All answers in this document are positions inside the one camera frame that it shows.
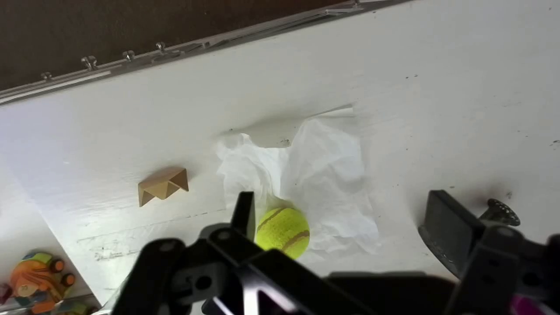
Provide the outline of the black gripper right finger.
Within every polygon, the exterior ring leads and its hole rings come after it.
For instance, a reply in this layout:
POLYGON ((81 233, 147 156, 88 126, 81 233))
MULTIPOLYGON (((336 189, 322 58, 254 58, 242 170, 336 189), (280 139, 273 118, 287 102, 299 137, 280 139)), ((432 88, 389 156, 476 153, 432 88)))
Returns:
POLYGON ((431 191, 418 233, 427 249, 455 277, 462 275, 485 224, 446 191, 431 191))

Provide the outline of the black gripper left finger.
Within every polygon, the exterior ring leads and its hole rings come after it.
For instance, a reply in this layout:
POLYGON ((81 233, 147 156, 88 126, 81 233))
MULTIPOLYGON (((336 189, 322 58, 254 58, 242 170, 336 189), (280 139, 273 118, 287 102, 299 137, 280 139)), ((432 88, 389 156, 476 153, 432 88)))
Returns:
POLYGON ((256 205, 254 195, 250 191, 243 191, 238 195, 236 207, 233 212, 231 226, 245 235, 249 240, 254 238, 256 233, 256 205))

